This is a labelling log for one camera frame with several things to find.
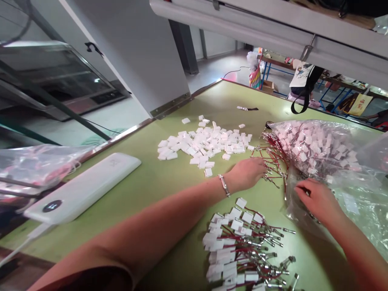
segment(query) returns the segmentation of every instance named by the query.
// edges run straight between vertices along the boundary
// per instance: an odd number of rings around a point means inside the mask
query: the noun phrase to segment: gray floor
[[[196,90],[213,83],[217,79],[223,78],[226,73],[237,70],[239,71],[228,73],[225,78],[248,86],[250,70],[246,67],[240,69],[241,66],[247,66],[246,55],[247,51],[239,50],[208,60],[198,61],[199,74],[186,76],[190,92],[194,93]],[[279,92],[285,95],[289,93],[291,79],[292,75],[276,70],[270,70],[268,76],[268,80],[274,82],[278,87]],[[325,91],[326,88],[324,86],[319,88],[319,83],[316,84],[315,90],[313,91],[314,98],[319,100]],[[337,92],[329,90],[324,99],[333,101],[340,91],[341,89]],[[139,106],[140,105],[135,100],[128,98],[87,113],[83,115],[83,117],[111,130],[118,128],[127,129],[148,118],[148,116],[144,116],[142,110],[139,110]],[[387,108],[388,101],[375,99],[367,107],[363,115],[372,115]],[[13,115],[12,117],[17,119],[19,123],[26,128],[64,146],[80,145],[87,138],[94,135],[93,132],[74,120],[60,122],[28,113],[23,113],[23,118],[20,118],[18,115]],[[17,133],[6,132],[4,129],[0,129],[0,135],[2,137],[0,139],[0,148],[15,148],[39,144],[38,142],[25,138]]]
[[[199,74],[197,75],[187,75],[187,80],[189,82],[189,88],[191,93],[200,89],[203,86],[206,86],[218,78],[222,78],[226,73],[234,70],[239,70],[240,66],[247,66],[247,51],[240,50],[237,52],[229,53],[227,55],[222,55],[212,59],[198,61]],[[286,70],[279,66],[273,65],[272,68],[279,69],[282,71],[287,71],[294,73],[291,70]],[[249,85],[249,74],[250,70],[248,68],[241,68],[238,72],[231,72],[225,78],[243,85]],[[289,85],[293,78],[293,75],[280,72],[277,70],[270,70],[268,75],[268,80],[272,81],[277,87],[280,93],[288,95],[290,92]],[[337,91],[329,90],[324,97],[324,100],[333,102],[336,97],[341,93],[343,88],[338,89]],[[320,86],[318,82],[313,90],[314,99],[319,101],[322,95],[326,92],[324,84]],[[346,94],[348,90],[346,89],[335,101],[337,104],[341,98]],[[327,102],[323,102],[323,105],[326,107],[329,105]],[[363,116],[373,115],[381,110],[388,109],[388,101],[382,99],[374,99],[366,108],[363,113]]]
[[[82,116],[111,130],[128,129],[148,118],[139,106],[133,98],[126,98]],[[15,113],[12,113],[10,117],[17,118]],[[19,118],[19,120],[20,125],[64,146],[78,146],[94,135],[92,131],[75,120],[60,122],[43,116],[36,116],[33,113],[29,116],[24,114],[23,119]],[[33,146],[36,144],[39,143],[16,133],[3,134],[0,140],[0,148]]]

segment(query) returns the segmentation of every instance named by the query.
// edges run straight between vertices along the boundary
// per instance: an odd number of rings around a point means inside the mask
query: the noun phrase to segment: black strap
[[[302,90],[299,93],[298,98],[295,99],[294,102],[291,104],[291,112],[292,113],[301,114],[307,110],[308,104],[310,103],[310,93],[314,89],[315,83],[318,82],[319,77],[322,75],[323,71],[324,71],[324,68],[317,67],[317,66],[315,66],[311,70],[310,75],[307,77],[304,90]],[[304,97],[304,104],[303,104],[302,110],[300,112],[297,112],[295,110],[295,101],[297,101],[300,97]]]
[[[295,110],[295,101],[297,101],[300,97],[304,96],[304,103],[303,103],[303,108],[300,112],[296,112]],[[307,110],[308,104],[310,103],[310,94],[307,93],[306,96],[306,90],[303,90],[301,93],[299,93],[299,96],[297,99],[294,100],[294,102],[291,104],[291,112],[294,114],[300,114],[303,113]]]

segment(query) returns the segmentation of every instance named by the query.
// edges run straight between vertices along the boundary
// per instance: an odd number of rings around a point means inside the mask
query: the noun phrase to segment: bracelet
[[[218,177],[219,177],[219,179],[220,179],[221,182],[222,182],[222,187],[223,187],[224,190],[225,190],[226,197],[229,198],[229,197],[230,197],[230,192],[229,192],[229,190],[228,190],[228,186],[227,186],[226,183],[225,183],[225,180],[224,180],[223,175],[219,174]]]

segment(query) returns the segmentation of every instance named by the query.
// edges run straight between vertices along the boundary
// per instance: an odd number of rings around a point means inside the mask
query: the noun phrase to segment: hand
[[[249,158],[238,162],[225,177],[225,183],[231,193],[243,191],[256,185],[264,177],[267,169],[262,158]]]
[[[306,194],[305,188],[310,191],[310,196]],[[324,184],[308,178],[296,184],[294,190],[300,200],[306,205],[308,210],[326,227],[338,222],[346,215],[342,211],[337,199],[331,190]]]

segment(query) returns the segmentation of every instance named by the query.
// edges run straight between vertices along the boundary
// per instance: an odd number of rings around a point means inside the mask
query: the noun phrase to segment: person
[[[360,120],[366,122],[372,118],[377,118],[371,123],[371,126],[373,127],[377,127],[384,122],[388,122],[388,109],[380,111],[374,115],[360,117]]]
[[[234,194],[253,187],[265,173],[263,159],[250,158],[225,173],[224,181]],[[387,263],[342,212],[331,191],[312,179],[299,182],[295,190],[342,246],[359,284],[367,286],[364,290],[387,290]],[[218,177],[166,197],[74,250],[29,291],[132,290],[209,207],[225,198]]]
[[[287,99],[303,105],[305,98],[308,98],[309,107],[319,108],[321,104],[314,100],[312,91],[323,69],[298,59],[293,59],[291,65],[295,69],[295,74],[290,83],[291,91]]]

